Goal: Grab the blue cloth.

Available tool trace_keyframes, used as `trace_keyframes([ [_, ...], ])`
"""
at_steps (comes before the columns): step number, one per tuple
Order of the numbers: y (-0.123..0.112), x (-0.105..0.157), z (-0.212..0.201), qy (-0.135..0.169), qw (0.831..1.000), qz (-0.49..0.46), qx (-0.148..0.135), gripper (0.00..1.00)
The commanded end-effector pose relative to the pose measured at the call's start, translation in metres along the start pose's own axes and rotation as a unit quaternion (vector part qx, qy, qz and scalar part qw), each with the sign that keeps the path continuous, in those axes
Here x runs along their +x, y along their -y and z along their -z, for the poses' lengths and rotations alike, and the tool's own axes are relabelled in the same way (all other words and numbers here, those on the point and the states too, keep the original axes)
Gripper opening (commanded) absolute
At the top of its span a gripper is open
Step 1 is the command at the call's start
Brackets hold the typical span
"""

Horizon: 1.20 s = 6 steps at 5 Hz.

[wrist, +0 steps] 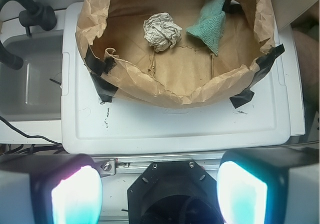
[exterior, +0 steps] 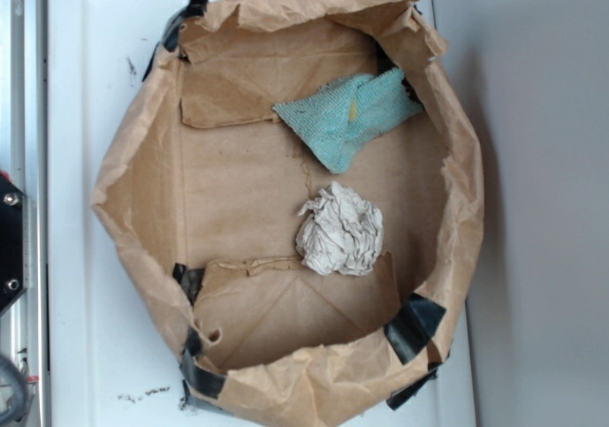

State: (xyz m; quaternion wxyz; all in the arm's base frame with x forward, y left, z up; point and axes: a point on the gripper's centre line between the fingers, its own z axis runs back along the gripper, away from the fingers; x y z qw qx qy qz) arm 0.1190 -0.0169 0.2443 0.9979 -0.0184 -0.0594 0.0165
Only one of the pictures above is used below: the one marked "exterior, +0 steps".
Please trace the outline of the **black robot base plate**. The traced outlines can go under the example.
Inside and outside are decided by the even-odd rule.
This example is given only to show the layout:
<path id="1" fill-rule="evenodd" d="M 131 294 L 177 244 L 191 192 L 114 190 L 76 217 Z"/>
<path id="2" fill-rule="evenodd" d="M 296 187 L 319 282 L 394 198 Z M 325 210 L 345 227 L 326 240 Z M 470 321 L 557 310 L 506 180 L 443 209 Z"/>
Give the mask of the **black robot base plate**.
<path id="1" fill-rule="evenodd" d="M 1 315 L 29 287 L 27 269 L 28 199 L 5 170 L 1 171 Z"/>

